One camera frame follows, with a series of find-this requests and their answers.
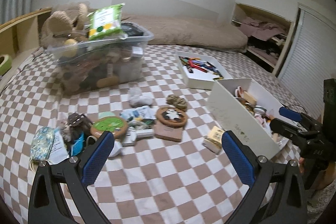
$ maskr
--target person's hand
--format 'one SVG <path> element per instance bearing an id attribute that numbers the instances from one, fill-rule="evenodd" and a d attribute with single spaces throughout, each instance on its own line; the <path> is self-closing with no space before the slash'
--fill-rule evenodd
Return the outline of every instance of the person's hand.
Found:
<path id="1" fill-rule="evenodd" d="M 330 185 L 336 178 L 336 163 L 334 161 L 329 162 L 328 168 L 325 170 L 325 175 L 322 177 L 319 185 L 316 187 L 317 190 L 322 190 Z M 305 159 L 299 158 L 299 169 L 300 173 L 305 172 Z"/>

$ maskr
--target cardboard box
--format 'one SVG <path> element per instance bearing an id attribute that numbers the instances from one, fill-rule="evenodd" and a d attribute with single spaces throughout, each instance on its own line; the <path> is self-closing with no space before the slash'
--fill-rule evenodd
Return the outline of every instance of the cardboard box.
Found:
<path id="1" fill-rule="evenodd" d="M 211 90 L 215 82 L 213 78 L 218 77 L 212 73 L 204 73 L 200 70 L 194 69 L 194 73 L 189 73 L 187 68 L 182 64 L 179 56 L 189 57 L 189 58 L 199 58 L 202 61 L 208 61 L 214 65 L 217 70 L 223 75 L 224 79 L 232 79 L 232 76 L 223 68 L 223 66 L 213 57 L 194 54 L 190 52 L 179 52 L 175 53 L 175 58 L 178 63 L 178 67 L 181 71 L 184 84 L 191 89 L 202 89 L 202 90 Z"/>
<path id="2" fill-rule="evenodd" d="M 223 128 L 232 130 L 242 144 L 248 145 L 257 156 L 263 155 L 271 159 L 286 145 L 288 139 L 284 138 L 280 146 L 272 140 L 251 113 L 234 97 L 237 86 L 248 91 L 257 100 L 258 105 L 266 108 L 266 114 L 273 115 L 294 126 L 296 123 L 279 114 L 279 108 L 283 105 L 255 80 L 216 81 L 207 102 L 208 109 Z"/>

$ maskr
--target folded clothes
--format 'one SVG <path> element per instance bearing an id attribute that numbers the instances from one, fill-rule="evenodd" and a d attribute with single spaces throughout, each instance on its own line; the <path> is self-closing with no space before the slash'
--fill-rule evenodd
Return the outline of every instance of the folded clothes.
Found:
<path id="1" fill-rule="evenodd" d="M 253 36 L 263 41 L 267 41 L 278 34 L 285 34 L 285 31 L 277 24 L 256 20 L 250 17 L 243 20 L 239 30 L 247 37 Z"/>

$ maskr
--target plastic storage bin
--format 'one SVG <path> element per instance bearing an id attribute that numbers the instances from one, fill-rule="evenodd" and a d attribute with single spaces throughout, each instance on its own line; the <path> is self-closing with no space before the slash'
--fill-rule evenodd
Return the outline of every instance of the plastic storage bin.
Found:
<path id="1" fill-rule="evenodd" d="M 141 76 L 148 41 L 154 35 L 142 26 L 143 36 L 80 42 L 49 47 L 57 61 L 66 94 L 78 94 L 136 80 Z"/>

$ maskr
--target green snack bag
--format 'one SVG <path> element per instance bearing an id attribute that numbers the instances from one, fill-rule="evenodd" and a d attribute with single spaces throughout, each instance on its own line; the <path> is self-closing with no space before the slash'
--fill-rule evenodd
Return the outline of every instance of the green snack bag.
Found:
<path id="1" fill-rule="evenodd" d="M 102 39 L 112 34 L 123 33 L 121 29 L 121 8 L 125 3 L 99 9 L 88 16 L 90 18 L 89 40 Z"/>

